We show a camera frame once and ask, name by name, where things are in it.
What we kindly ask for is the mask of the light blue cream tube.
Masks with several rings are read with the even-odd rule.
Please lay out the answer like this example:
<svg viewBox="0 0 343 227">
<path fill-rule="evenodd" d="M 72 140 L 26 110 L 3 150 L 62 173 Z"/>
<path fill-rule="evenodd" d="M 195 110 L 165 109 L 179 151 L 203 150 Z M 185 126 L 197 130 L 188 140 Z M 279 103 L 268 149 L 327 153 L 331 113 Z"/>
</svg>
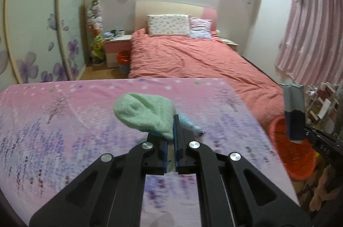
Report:
<svg viewBox="0 0 343 227">
<path fill-rule="evenodd" d="M 196 123 L 192 122 L 186 115 L 182 112 L 178 113 L 179 123 L 182 128 L 190 130 L 195 136 L 203 136 L 205 131 L 198 126 Z"/>
</svg>

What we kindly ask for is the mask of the green sock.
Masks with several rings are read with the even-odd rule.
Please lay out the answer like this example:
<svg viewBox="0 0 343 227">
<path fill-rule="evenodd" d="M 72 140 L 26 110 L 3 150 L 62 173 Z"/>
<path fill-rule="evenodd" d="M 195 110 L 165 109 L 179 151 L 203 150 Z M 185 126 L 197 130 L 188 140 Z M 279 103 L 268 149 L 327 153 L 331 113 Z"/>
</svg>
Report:
<svg viewBox="0 0 343 227">
<path fill-rule="evenodd" d="M 113 107 L 116 118 L 129 128 L 173 140 L 175 105 L 163 96 L 125 93 Z"/>
</svg>

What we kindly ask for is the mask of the small orange trash bin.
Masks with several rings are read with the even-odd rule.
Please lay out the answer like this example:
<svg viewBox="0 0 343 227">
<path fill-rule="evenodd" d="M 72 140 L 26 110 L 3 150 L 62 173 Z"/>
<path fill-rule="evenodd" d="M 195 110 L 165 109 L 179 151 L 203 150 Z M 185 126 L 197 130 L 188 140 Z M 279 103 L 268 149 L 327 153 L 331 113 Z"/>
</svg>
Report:
<svg viewBox="0 0 343 227">
<path fill-rule="evenodd" d="M 130 72 L 130 51 L 123 50 L 118 52 L 117 63 L 119 65 L 120 72 L 122 74 L 128 74 Z"/>
</svg>

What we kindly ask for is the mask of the orange plastic basket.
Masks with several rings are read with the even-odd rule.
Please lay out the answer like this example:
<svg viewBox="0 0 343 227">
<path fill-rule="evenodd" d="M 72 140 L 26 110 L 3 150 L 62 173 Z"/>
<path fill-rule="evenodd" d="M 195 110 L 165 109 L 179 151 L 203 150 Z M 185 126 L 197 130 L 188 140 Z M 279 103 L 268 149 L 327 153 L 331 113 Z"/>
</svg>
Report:
<svg viewBox="0 0 343 227">
<path fill-rule="evenodd" d="M 310 178 L 316 167 L 316 152 L 307 140 L 300 144 L 290 141 L 284 116 L 272 120 L 267 134 L 290 178 L 295 182 Z"/>
</svg>

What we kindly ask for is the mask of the pink floral tablecloth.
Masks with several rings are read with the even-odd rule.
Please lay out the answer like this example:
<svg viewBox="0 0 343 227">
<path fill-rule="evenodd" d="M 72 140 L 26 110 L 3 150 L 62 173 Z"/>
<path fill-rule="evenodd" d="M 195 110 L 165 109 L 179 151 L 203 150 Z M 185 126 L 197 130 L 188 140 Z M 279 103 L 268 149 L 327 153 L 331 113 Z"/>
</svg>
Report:
<svg viewBox="0 0 343 227">
<path fill-rule="evenodd" d="M 127 153 L 146 137 L 113 112 L 125 93 L 169 98 L 213 151 L 241 153 L 291 199 L 296 193 L 257 120 L 223 79 L 118 79 L 12 85 L 1 93 L 1 190 L 31 216 L 104 153 Z"/>
</svg>

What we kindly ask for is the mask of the pink striped curtain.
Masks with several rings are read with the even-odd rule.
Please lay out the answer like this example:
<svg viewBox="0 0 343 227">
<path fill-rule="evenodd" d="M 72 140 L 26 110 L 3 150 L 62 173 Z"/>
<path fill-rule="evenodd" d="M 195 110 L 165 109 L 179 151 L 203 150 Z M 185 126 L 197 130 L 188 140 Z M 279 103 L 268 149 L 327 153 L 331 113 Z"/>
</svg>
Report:
<svg viewBox="0 0 343 227">
<path fill-rule="evenodd" d="M 342 0 L 292 0 L 275 66 L 293 82 L 342 81 Z"/>
</svg>

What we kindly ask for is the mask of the right bedside table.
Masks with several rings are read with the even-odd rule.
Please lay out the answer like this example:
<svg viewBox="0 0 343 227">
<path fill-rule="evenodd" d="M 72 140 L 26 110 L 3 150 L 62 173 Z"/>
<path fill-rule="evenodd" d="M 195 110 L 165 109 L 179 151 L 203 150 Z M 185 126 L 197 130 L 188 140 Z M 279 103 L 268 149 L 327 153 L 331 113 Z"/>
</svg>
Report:
<svg viewBox="0 0 343 227">
<path fill-rule="evenodd" d="M 231 49 L 233 49 L 233 51 L 237 52 L 238 51 L 238 47 L 239 45 L 236 44 L 235 42 L 229 40 L 229 39 L 226 39 L 226 38 L 220 38 L 220 40 L 226 44 L 228 47 L 230 47 Z"/>
</svg>

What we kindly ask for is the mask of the salmon pink duvet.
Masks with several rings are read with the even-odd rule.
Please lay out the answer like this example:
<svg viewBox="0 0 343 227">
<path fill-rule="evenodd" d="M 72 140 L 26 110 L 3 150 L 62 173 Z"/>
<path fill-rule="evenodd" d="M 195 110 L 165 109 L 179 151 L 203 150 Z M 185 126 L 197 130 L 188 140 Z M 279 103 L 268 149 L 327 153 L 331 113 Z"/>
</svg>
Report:
<svg viewBox="0 0 343 227">
<path fill-rule="evenodd" d="M 145 28 L 131 37 L 129 78 L 223 78 L 263 129 L 284 113 L 282 88 L 223 43 L 186 36 L 150 36 Z"/>
</svg>

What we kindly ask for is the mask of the pink bedside table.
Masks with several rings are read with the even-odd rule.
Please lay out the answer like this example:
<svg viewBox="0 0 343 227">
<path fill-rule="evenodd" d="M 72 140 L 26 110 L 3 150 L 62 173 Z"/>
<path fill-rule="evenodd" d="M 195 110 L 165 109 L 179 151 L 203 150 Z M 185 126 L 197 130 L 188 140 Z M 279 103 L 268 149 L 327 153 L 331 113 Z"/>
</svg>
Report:
<svg viewBox="0 0 343 227">
<path fill-rule="evenodd" d="M 104 41 L 106 65 L 108 68 L 118 67 L 117 54 L 121 51 L 131 50 L 132 35 L 124 35 Z"/>
</svg>

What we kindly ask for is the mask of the white mug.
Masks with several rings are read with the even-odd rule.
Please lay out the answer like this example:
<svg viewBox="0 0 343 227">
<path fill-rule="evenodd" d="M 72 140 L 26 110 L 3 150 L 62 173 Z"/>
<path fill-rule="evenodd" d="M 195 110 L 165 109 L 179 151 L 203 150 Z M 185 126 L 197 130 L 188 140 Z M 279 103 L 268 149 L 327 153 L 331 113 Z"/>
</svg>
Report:
<svg viewBox="0 0 343 227">
<path fill-rule="evenodd" d="M 125 31 L 124 31 L 124 30 L 118 30 L 118 31 L 116 32 L 116 35 L 119 36 L 119 37 L 124 36 L 124 34 L 125 34 Z"/>
</svg>

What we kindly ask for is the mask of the pink striped pillow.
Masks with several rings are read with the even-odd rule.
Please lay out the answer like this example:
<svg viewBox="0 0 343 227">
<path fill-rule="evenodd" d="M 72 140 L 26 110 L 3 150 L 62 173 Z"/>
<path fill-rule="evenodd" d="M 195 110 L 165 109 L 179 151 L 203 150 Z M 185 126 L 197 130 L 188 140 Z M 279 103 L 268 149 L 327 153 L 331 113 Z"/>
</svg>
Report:
<svg viewBox="0 0 343 227">
<path fill-rule="evenodd" d="M 211 39 L 212 21 L 190 17 L 190 34 L 191 38 Z"/>
</svg>

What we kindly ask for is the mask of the floral white pillow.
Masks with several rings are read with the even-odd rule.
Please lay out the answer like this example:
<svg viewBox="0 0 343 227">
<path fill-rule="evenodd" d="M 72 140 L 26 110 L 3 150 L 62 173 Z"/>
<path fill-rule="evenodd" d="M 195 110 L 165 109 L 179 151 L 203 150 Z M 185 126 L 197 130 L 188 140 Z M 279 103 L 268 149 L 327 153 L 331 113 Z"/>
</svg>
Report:
<svg viewBox="0 0 343 227">
<path fill-rule="evenodd" d="M 150 36 L 188 36 L 190 17 L 184 14 L 148 15 Z"/>
</svg>

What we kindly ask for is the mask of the hanging plush toy stack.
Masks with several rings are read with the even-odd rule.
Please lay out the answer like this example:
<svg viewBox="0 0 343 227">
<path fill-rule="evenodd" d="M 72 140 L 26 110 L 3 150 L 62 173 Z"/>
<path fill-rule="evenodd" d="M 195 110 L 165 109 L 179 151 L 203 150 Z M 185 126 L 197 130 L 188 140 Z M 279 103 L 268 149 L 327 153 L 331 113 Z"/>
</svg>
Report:
<svg viewBox="0 0 343 227">
<path fill-rule="evenodd" d="M 92 64 L 100 65 L 105 61 L 101 0 L 90 1 L 87 10 L 87 25 L 90 35 L 89 47 Z"/>
</svg>

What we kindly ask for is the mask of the cream pink headboard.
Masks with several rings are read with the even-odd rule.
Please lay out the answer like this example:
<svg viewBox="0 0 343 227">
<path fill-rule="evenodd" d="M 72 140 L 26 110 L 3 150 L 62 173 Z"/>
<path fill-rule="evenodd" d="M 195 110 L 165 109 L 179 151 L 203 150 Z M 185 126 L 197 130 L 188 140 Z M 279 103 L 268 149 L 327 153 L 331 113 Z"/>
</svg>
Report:
<svg viewBox="0 0 343 227">
<path fill-rule="evenodd" d="M 141 28 L 147 28 L 148 15 L 150 14 L 190 15 L 191 17 L 211 20 L 211 31 L 215 31 L 217 28 L 217 11 L 214 9 L 183 3 L 138 0 L 135 3 L 134 32 Z"/>
</svg>

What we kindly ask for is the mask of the floral wardrobe sliding door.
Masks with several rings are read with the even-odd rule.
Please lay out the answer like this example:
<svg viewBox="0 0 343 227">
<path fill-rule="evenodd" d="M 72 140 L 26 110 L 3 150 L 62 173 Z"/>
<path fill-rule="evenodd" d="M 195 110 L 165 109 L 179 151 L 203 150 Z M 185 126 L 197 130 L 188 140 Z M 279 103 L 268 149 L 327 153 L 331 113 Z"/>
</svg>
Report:
<svg viewBox="0 0 343 227">
<path fill-rule="evenodd" d="M 86 67 L 86 0 L 1 0 L 1 88 L 77 80 Z"/>
</svg>

